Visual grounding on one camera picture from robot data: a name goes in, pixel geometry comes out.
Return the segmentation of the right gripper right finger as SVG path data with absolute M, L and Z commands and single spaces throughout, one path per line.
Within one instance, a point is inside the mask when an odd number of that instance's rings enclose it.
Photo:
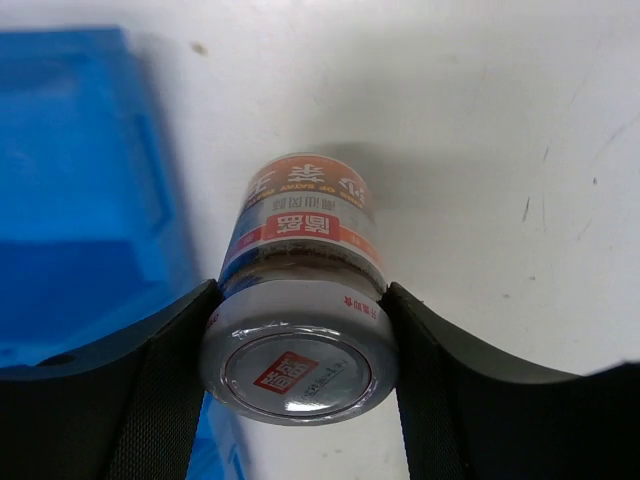
M 399 284 L 382 299 L 399 347 L 396 386 L 414 479 L 635 479 L 639 366 L 586 376 L 511 355 Z

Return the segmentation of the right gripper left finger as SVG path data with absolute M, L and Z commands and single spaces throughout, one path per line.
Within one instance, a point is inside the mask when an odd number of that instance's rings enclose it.
M 1 371 L 4 479 L 183 479 L 204 397 L 209 280 L 156 314 L 36 366 Z

